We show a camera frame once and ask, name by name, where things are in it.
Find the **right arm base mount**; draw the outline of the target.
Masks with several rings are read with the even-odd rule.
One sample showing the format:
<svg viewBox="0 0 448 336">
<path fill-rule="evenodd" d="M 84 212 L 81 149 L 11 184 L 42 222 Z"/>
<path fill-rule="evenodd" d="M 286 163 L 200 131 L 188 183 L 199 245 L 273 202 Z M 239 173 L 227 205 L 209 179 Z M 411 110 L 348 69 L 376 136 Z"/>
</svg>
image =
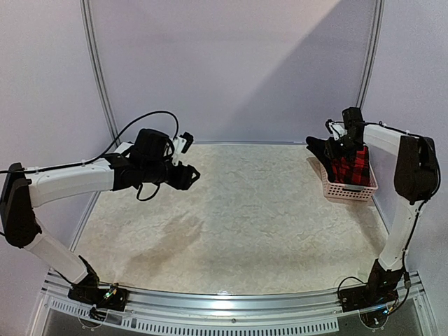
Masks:
<svg viewBox="0 0 448 336">
<path fill-rule="evenodd" d="M 403 276 L 396 271 L 372 270 L 367 281 L 359 286 L 337 288 L 337 299 L 343 312 L 362 310 L 398 301 L 397 285 Z"/>
</svg>

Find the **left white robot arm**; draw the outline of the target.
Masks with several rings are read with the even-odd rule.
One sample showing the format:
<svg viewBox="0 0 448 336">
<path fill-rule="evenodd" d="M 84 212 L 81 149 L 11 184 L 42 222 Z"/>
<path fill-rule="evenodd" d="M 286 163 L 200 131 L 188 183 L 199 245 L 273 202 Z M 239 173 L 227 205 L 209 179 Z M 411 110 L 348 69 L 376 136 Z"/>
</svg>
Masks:
<svg viewBox="0 0 448 336">
<path fill-rule="evenodd" d="M 188 190 L 200 178 L 180 157 L 194 141 L 188 132 L 170 138 L 154 129 L 141 129 L 133 143 L 122 143 L 112 153 L 61 167 L 25 169 L 20 163 L 7 171 L 1 193 L 1 223 L 6 241 L 34 254 L 76 287 L 90 304 L 104 298 L 95 272 L 87 262 L 52 237 L 34 210 L 49 202 L 93 192 L 134 188 L 150 183 Z"/>
</svg>

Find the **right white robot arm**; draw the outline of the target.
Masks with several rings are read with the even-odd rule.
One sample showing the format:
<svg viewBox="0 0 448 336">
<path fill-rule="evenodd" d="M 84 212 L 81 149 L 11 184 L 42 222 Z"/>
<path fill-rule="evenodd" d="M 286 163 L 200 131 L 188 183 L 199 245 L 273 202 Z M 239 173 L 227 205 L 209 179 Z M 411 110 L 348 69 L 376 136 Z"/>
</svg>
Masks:
<svg viewBox="0 0 448 336">
<path fill-rule="evenodd" d="M 434 141 L 382 122 L 367 122 L 356 107 L 343 110 L 341 121 L 328 119 L 325 127 L 332 135 L 325 149 L 331 159 L 354 154 L 364 146 L 394 156 L 395 215 L 377 263 L 384 272 L 402 271 L 421 212 L 441 184 Z"/>
</svg>

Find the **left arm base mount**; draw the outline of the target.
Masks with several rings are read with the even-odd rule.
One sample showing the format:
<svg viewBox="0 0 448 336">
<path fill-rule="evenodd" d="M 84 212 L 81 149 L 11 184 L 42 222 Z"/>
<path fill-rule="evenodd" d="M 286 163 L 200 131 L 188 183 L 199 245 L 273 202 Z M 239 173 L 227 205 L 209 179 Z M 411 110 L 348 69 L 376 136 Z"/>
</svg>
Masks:
<svg viewBox="0 0 448 336">
<path fill-rule="evenodd" d="M 72 286 L 68 298 L 98 309 L 110 309 L 123 312 L 130 292 L 117 283 L 101 283 L 98 286 Z"/>
</svg>

